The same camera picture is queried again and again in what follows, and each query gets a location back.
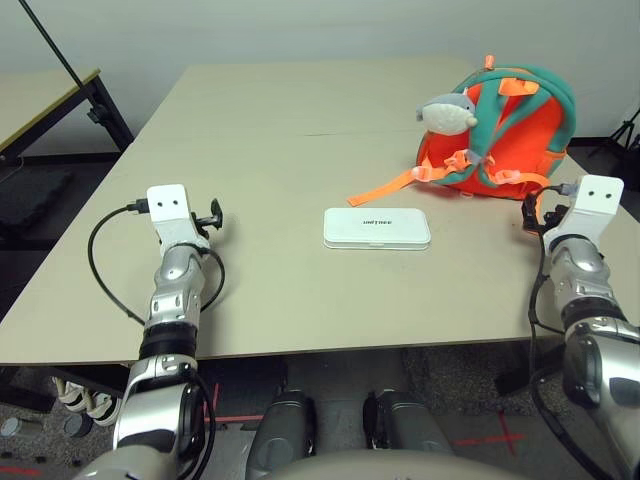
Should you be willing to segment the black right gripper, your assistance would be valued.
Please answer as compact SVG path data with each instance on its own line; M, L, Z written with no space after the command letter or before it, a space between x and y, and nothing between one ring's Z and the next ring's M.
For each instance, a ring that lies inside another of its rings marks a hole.
M566 205L558 204L552 211L540 216L542 195L542 192L529 193L521 205L522 228L529 233L546 233L557 227L568 212Z

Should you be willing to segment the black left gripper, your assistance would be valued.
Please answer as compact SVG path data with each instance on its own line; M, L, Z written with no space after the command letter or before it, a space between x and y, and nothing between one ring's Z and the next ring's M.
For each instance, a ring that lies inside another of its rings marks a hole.
M209 237L208 228L219 230L223 225L223 212L216 198L211 201L210 211L211 214L206 217L198 217L195 212L192 213L192 220L196 230L204 238Z

